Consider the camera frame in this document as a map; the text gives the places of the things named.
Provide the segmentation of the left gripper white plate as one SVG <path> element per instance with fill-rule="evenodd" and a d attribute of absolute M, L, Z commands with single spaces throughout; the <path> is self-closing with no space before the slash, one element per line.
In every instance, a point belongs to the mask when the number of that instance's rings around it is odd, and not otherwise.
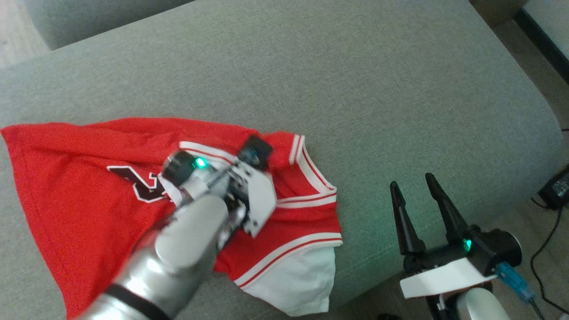
<path fill-rule="evenodd" d="M 272 178 L 264 170 L 267 153 L 242 150 L 233 164 L 215 164 L 185 150 L 171 154 L 162 176 L 176 209 L 168 239 L 229 239 L 242 229 L 256 236 L 276 209 Z"/>

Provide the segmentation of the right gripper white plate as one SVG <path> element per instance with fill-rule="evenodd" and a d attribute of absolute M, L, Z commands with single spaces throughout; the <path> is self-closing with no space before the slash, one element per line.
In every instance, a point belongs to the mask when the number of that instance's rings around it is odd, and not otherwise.
<path fill-rule="evenodd" d="M 467 259 L 464 245 L 472 245 L 472 228 L 434 174 L 426 173 L 425 181 L 432 198 L 437 202 L 449 245 L 427 251 L 419 239 L 406 211 L 406 201 L 396 181 L 390 184 L 394 220 L 400 254 L 404 256 L 404 271 L 400 280 L 404 298 L 438 296 L 488 282 L 496 275 L 484 276 Z"/>

